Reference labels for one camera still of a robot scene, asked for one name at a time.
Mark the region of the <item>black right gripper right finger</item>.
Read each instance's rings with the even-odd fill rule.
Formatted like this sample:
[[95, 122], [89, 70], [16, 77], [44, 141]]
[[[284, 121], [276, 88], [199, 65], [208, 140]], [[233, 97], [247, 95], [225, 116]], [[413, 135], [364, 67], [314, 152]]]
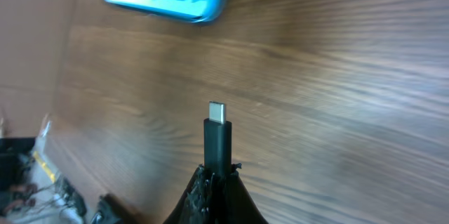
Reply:
[[268, 224], [252, 200], [237, 169], [241, 163], [231, 165], [231, 173], [214, 185], [208, 206], [207, 223], [216, 224]]

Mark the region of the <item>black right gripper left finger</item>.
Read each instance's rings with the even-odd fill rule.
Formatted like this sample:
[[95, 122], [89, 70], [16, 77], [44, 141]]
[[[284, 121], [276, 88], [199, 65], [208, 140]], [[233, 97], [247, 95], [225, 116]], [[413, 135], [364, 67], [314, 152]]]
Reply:
[[200, 164], [163, 224], [206, 224], [210, 218], [213, 175]]

